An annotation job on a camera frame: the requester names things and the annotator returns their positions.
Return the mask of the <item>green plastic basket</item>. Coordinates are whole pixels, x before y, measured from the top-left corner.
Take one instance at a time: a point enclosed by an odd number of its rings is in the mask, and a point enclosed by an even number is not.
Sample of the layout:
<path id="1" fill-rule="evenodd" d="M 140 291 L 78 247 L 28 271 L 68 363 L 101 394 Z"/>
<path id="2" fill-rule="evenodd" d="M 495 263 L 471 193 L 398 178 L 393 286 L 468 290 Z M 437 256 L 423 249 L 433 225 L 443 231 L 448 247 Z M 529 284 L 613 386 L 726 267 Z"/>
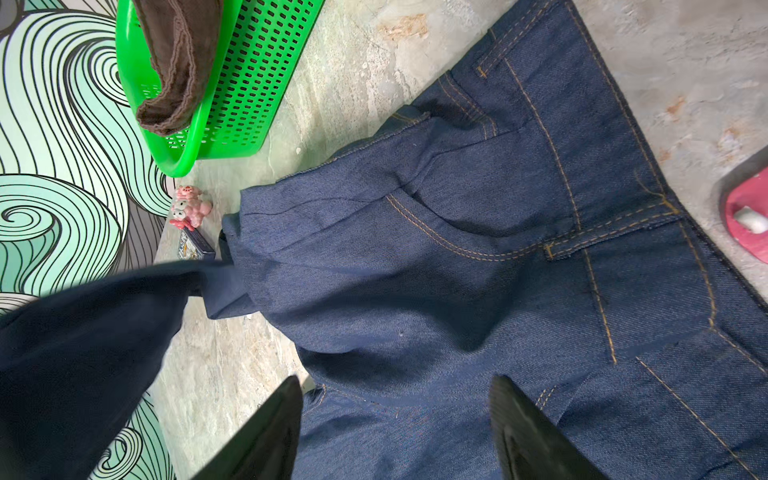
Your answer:
<path id="1" fill-rule="evenodd" d="M 323 7 L 320 1 L 226 1 L 212 77 L 190 125 L 143 133 L 159 170 L 187 175 L 198 160 L 258 152 Z"/>

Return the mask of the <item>blue playing card box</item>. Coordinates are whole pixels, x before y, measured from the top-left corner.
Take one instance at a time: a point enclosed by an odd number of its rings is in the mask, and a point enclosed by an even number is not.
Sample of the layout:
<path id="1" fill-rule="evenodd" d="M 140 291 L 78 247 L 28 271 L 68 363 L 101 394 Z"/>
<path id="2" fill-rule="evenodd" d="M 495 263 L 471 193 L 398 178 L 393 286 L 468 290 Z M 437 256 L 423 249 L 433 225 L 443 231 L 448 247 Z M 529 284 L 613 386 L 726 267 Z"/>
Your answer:
<path id="1" fill-rule="evenodd" d="M 177 255 L 182 260 L 213 261 L 216 258 L 214 248 L 205 237 L 187 228 L 180 231 Z"/>

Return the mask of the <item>pink flat object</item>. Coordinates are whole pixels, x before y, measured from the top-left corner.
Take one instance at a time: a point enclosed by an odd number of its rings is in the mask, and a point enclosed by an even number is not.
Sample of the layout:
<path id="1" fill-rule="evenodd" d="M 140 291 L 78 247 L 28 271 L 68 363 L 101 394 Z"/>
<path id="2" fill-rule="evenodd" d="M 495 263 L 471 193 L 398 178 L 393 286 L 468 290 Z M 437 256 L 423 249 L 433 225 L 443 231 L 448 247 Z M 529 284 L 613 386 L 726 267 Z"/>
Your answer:
<path id="1" fill-rule="evenodd" d="M 767 263 L 767 168 L 748 176 L 727 195 L 724 213 L 731 237 Z"/>

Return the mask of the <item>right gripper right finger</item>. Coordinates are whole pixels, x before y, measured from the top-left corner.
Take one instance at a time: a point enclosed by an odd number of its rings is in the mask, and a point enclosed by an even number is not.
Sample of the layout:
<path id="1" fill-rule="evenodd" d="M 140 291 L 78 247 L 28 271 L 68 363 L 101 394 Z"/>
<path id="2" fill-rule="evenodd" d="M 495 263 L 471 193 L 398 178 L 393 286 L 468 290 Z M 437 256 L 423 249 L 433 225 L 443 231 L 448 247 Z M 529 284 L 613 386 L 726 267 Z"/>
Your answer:
<path id="1" fill-rule="evenodd" d="M 494 445 L 505 479 L 605 477 L 509 377 L 493 377 L 489 403 Z"/>

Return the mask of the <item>pink plush toy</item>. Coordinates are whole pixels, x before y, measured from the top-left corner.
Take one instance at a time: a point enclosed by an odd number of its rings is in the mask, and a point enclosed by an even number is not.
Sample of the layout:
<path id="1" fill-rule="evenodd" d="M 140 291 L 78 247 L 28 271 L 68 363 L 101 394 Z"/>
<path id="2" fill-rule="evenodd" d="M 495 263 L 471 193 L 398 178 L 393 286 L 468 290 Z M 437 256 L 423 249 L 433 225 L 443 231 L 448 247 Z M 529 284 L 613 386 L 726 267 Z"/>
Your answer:
<path id="1" fill-rule="evenodd" d="M 212 210 L 213 204 L 202 190 L 191 185 L 180 186 L 175 191 L 170 224 L 178 229 L 195 231 Z"/>

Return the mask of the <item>brown folded trousers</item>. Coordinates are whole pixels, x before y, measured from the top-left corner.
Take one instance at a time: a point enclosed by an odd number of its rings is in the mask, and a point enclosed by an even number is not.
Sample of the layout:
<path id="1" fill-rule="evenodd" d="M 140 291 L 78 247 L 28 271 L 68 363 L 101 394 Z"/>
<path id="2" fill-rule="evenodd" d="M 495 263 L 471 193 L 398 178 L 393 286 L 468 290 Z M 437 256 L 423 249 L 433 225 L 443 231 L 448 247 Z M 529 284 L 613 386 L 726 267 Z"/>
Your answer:
<path id="1" fill-rule="evenodd" d="M 143 101 L 140 126 L 166 137 L 187 128 L 202 103 L 213 70 L 223 18 L 217 0 L 134 3 L 161 92 Z"/>

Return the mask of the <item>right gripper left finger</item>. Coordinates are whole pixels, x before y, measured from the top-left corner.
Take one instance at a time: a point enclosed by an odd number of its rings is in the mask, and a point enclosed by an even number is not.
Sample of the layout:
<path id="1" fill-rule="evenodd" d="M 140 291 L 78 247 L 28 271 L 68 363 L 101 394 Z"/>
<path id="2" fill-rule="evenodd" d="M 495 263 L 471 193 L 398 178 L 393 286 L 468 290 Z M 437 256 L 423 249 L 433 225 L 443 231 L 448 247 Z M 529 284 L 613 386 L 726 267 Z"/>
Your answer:
<path id="1" fill-rule="evenodd" d="M 297 455 L 303 395 L 297 376 L 286 378 L 197 479 L 289 479 Z"/>

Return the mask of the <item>dark blue denim jeans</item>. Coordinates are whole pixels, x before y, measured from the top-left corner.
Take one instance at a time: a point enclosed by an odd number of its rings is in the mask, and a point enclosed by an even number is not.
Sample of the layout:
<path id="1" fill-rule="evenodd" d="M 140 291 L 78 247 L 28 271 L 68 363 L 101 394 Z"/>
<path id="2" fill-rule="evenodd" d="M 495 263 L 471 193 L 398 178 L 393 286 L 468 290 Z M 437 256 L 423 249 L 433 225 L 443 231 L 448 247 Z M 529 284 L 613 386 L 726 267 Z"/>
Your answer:
<path id="1" fill-rule="evenodd" d="M 375 135 L 243 190 L 220 243 L 2 317 L 3 478 L 88 477 L 192 296 L 315 380 L 289 479 L 505 479 L 496 375 L 604 478 L 767 475 L 767 304 L 570 1 L 515 3 Z"/>

